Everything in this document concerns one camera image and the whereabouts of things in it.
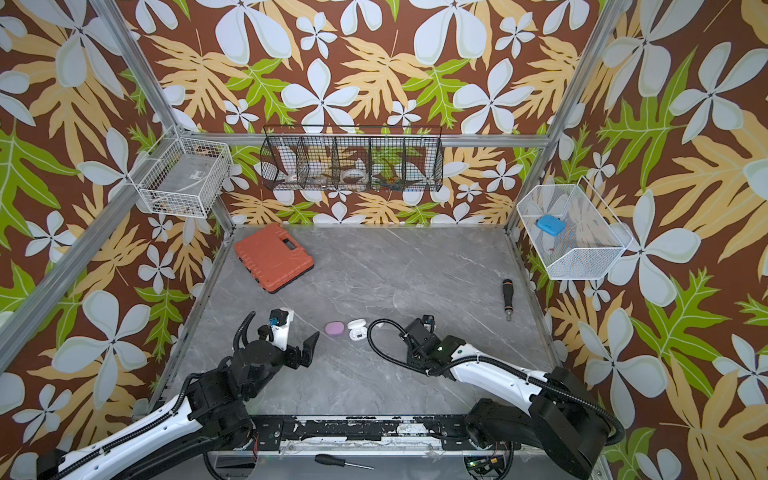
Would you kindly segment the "purple earbud charging case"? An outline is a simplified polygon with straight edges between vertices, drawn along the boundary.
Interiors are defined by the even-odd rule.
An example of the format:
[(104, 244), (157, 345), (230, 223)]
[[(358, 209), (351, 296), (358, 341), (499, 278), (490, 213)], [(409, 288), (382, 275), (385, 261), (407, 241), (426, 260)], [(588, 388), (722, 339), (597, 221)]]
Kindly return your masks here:
[(346, 325), (340, 321), (330, 322), (325, 325), (324, 332), (329, 337), (338, 337), (344, 334), (346, 331)]

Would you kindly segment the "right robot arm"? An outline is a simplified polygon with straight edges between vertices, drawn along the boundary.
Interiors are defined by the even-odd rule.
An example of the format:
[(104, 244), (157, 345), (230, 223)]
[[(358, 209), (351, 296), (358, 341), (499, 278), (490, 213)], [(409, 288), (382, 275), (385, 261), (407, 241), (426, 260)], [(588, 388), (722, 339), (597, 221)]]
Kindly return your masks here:
[(595, 402), (570, 371), (516, 366), (456, 336), (440, 338), (435, 330), (431, 315), (407, 326), (381, 318), (367, 326), (366, 340), (394, 365), (487, 392), (464, 418), (473, 445), (532, 446), (568, 474), (587, 479), (603, 449), (625, 438), (621, 421)]

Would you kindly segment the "white earbud charging case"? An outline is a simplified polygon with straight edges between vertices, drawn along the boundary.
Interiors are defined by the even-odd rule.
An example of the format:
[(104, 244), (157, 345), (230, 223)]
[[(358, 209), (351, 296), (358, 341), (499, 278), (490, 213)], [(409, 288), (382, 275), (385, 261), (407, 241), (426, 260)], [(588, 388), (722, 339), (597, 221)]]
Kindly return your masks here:
[(367, 321), (365, 319), (356, 319), (347, 323), (349, 338), (352, 341), (361, 341), (367, 338)]

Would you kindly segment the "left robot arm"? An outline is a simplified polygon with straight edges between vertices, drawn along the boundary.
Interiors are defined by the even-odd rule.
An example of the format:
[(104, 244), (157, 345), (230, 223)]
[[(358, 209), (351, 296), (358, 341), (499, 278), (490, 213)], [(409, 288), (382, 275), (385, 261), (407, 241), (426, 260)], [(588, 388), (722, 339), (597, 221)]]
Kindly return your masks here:
[(232, 341), (232, 353), (216, 368), (189, 374), (179, 393), (138, 422), (91, 446), (55, 449), (36, 461), (39, 479), (150, 479), (212, 451), (246, 444), (254, 422), (246, 404), (284, 367), (311, 365), (319, 340), (288, 343), (291, 310), (274, 309), (251, 340), (247, 314)]

